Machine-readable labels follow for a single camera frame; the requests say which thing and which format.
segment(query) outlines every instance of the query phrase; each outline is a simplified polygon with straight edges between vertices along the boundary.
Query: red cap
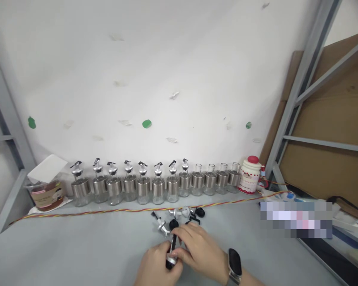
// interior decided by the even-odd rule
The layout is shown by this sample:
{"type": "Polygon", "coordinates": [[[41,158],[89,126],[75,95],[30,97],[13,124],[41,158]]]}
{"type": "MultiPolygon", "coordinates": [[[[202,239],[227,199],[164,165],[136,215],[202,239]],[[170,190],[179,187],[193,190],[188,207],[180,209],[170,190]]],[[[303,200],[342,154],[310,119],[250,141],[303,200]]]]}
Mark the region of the red cap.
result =
{"type": "Polygon", "coordinates": [[[257,158],[256,156],[249,156],[248,162],[252,164],[257,164],[259,162],[259,158],[257,158]]]}

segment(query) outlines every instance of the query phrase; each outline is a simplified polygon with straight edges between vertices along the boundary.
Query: bottle lid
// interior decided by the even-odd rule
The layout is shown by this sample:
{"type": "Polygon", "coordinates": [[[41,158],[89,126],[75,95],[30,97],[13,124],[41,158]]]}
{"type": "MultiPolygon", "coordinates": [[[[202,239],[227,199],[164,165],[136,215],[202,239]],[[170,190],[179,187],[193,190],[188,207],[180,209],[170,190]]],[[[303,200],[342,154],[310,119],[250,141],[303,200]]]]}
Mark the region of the bottle lid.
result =
{"type": "Polygon", "coordinates": [[[81,176],[81,175],[82,175],[82,172],[84,171],[84,170],[81,168],[80,164],[82,164],[82,162],[81,162],[81,161],[77,161],[76,163],[74,163],[74,164],[70,167],[70,169],[74,167],[74,169],[72,170],[72,174],[73,174],[74,176],[76,176],[76,177],[81,176]]]}
{"type": "Polygon", "coordinates": [[[172,161],[171,164],[169,165],[171,175],[173,175],[173,174],[176,173],[175,163],[176,163],[176,161],[174,160],[174,161],[172,161]]]}
{"type": "Polygon", "coordinates": [[[118,168],[116,166],[114,166],[114,162],[107,162],[107,165],[109,166],[109,174],[110,175],[115,175],[118,171],[118,168]]]}
{"type": "Polygon", "coordinates": [[[140,161],[138,164],[139,164],[139,166],[140,166],[140,168],[139,168],[139,173],[140,173],[141,175],[145,175],[146,172],[147,172],[146,167],[148,167],[148,166],[147,166],[145,163],[143,163],[142,161],[140,161]]]}
{"type": "Polygon", "coordinates": [[[187,163],[187,161],[188,161],[188,160],[187,160],[186,158],[183,159],[182,168],[183,168],[184,171],[188,169],[188,163],[187,163]]]}
{"type": "Polygon", "coordinates": [[[257,158],[256,156],[249,156],[248,162],[252,164],[257,164],[259,162],[259,158],[257,158]]]}
{"type": "Polygon", "coordinates": [[[160,169],[160,166],[163,165],[162,162],[157,163],[154,167],[155,169],[155,175],[160,176],[162,174],[162,170],[160,169]]]}
{"type": "Polygon", "coordinates": [[[130,161],[125,161],[125,164],[126,164],[125,171],[127,173],[130,173],[132,171],[132,169],[133,169],[131,162],[130,161]]]}
{"type": "Polygon", "coordinates": [[[96,173],[100,173],[103,169],[103,166],[99,164],[99,158],[96,158],[96,160],[93,163],[93,171],[96,173]]]}

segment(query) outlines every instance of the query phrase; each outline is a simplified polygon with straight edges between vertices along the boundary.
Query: pixelated blur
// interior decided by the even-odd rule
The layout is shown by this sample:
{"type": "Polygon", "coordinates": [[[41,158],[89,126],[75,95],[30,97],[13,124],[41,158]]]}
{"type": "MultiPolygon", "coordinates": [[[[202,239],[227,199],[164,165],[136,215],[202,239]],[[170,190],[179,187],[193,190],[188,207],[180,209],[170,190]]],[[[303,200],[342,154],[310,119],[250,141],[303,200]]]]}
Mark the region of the pixelated blur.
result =
{"type": "Polygon", "coordinates": [[[286,238],[332,238],[332,203],[261,202],[261,220],[286,238]]]}

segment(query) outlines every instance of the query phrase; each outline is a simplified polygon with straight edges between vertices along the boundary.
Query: glass bottle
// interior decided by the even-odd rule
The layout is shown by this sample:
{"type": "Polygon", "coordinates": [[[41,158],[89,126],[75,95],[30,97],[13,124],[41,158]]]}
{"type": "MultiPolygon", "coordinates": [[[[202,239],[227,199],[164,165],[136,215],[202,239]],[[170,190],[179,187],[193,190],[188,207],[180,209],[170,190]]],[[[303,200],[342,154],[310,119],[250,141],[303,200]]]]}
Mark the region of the glass bottle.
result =
{"type": "Polygon", "coordinates": [[[216,173],[215,173],[215,165],[209,164],[208,171],[204,174],[204,187],[203,193],[206,195],[214,195],[216,191],[216,173]]]}
{"type": "Polygon", "coordinates": [[[107,201],[109,193],[107,192],[107,175],[102,173],[103,166],[99,164],[99,158],[93,163],[93,171],[95,173],[95,178],[93,179],[93,188],[94,188],[94,202],[103,203],[107,201]]]}
{"type": "Polygon", "coordinates": [[[191,175],[188,173],[187,159],[183,159],[183,172],[179,173],[179,196],[188,197],[190,195],[191,175]]]}
{"type": "Polygon", "coordinates": [[[136,193],[136,175],[132,173],[133,166],[130,161],[125,161],[126,176],[123,178],[123,185],[125,186],[125,201],[135,201],[136,193]]]}
{"type": "Polygon", "coordinates": [[[74,205],[76,207],[83,207],[93,200],[93,194],[91,192],[91,184],[88,177],[84,177],[82,174],[84,170],[81,168],[81,161],[77,161],[70,168],[74,175],[74,182],[72,182],[72,190],[74,194],[74,205]]]}
{"type": "Polygon", "coordinates": [[[160,169],[162,162],[157,163],[155,169],[155,179],[152,180],[152,202],[160,205],[164,202],[164,179],[162,178],[162,170],[160,169]]]}
{"type": "Polygon", "coordinates": [[[220,170],[216,172],[216,174],[218,175],[216,179],[216,192],[222,195],[227,193],[227,184],[229,177],[227,168],[228,165],[226,163],[221,163],[220,170]]]}
{"type": "Polygon", "coordinates": [[[109,205],[117,205],[123,200],[121,178],[116,176],[118,168],[115,163],[107,162],[109,166],[109,179],[106,181],[107,191],[109,192],[109,205]]]}
{"type": "Polygon", "coordinates": [[[140,166],[139,174],[140,177],[136,182],[138,189],[138,203],[140,205],[145,205],[150,201],[150,178],[146,176],[147,165],[142,161],[138,163],[140,166]]]}
{"type": "Polygon", "coordinates": [[[204,174],[202,173],[202,165],[196,164],[195,171],[192,172],[192,186],[191,186],[191,193],[194,196],[198,197],[202,195],[203,181],[204,181],[204,174]]]}
{"type": "Polygon", "coordinates": [[[170,176],[167,177],[167,200],[170,203],[176,203],[179,200],[179,178],[176,176],[176,161],[172,161],[169,165],[170,176]]]}
{"type": "Polygon", "coordinates": [[[239,192],[238,186],[240,182],[240,164],[239,163],[232,163],[232,169],[228,171],[228,185],[227,185],[227,191],[231,193],[237,193],[239,192]]]}

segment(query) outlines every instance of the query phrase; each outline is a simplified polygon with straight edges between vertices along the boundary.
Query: white wall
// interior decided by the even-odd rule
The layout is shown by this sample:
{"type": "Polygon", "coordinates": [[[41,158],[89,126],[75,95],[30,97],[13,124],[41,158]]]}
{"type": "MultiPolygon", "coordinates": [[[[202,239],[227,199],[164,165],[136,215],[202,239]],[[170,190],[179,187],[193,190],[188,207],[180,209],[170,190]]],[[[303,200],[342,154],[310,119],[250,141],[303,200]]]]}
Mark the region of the white wall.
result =
{"type": "Polygon", "coordinates": [[[0,0],[0,63],[38,162],[230,163],[259,155],[318,3],[0,0]]]}
{"type": "Polygon", "coordinates": [[[325,46],[358,34],[358,0],[342,0],[325,46]]]}

